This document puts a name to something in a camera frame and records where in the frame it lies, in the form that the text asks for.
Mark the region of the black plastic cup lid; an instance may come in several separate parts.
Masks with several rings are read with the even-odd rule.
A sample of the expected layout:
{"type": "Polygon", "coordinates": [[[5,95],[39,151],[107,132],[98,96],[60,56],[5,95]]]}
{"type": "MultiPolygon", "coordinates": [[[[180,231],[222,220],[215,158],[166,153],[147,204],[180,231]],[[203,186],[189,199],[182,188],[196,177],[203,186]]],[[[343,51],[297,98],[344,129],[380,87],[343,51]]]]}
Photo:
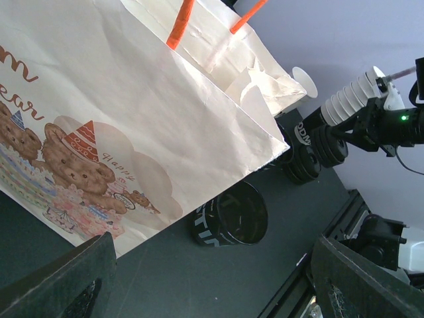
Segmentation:
{"type": "Polygon", "coordinates": [[[311,132],[311,145],[319,162],[325,168],[338,166],[348,156],[346,142],[332,134],[329,125],[320,126],[311,132]]]}

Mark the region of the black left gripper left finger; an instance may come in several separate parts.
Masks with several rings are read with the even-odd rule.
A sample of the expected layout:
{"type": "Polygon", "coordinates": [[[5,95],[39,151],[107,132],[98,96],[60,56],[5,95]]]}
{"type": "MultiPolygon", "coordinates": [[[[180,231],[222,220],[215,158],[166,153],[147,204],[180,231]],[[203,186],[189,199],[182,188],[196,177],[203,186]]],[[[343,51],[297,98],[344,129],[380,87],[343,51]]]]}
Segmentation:
{"type": "Polygon", "coordinates": [[[1,289],[1,316],[103,317],[116,269],[111,233],[97,235],[1,289]]]}

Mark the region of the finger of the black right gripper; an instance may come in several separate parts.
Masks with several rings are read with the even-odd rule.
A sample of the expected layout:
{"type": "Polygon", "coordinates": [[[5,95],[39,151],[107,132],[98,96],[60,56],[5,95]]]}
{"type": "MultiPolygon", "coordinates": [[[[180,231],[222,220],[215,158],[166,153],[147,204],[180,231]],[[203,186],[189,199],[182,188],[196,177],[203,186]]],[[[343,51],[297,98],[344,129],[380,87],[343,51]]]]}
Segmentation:
{"type": "Polygon", "coordinates": [[[331,129],[331,134],[337,137],[354,137],[368,134],[375,130],[378,120],[384,112],[377,103],[361,108],[353,116],[331,129]]]}
{"type": "Polygon", "coordinates": [[[386,147],[382,145],[378,135],[373,133],[366,132],[361,134],[359,132],[341,132],[339,137],[345,142],[348,142],[366,152],[377,152],[378,150],[386,151],[386,147]]]}

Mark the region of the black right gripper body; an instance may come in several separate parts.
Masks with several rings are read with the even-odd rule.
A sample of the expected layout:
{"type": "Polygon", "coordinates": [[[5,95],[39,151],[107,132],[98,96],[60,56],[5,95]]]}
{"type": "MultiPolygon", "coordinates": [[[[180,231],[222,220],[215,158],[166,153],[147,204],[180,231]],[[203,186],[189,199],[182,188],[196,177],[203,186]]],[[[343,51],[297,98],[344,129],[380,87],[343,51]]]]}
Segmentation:
{"type": "Polygon", "coordinates": [[[371,98],[371,151],[382,149],[395,156],[395,148],[423,144],[423,109],[413,107],[395,111],[384,110],[386,98],[371,98]]]}

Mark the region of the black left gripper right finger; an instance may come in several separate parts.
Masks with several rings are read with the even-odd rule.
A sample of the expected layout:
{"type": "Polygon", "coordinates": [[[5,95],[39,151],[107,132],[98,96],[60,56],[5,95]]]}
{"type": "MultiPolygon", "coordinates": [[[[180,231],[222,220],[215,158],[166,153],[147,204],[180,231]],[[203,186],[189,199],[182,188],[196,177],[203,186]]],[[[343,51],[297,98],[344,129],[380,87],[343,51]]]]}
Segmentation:
{"type": "Polygon", "coordinates": [[[332,238],[320,237],[311,257],[324,317],[422,317],[423,293],[332,238]]]}

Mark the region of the printed white paper bag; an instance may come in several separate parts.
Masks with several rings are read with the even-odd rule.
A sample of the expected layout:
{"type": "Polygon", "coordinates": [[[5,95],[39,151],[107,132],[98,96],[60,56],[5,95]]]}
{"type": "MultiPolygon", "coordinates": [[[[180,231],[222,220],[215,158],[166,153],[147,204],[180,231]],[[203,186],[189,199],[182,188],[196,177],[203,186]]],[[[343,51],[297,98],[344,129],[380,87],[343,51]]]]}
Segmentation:
{"type": "Polygon", "coordinates": [[[122,256],[289,146],[305,89],[221,1],[1,2],[1,190],[122,256]]]}

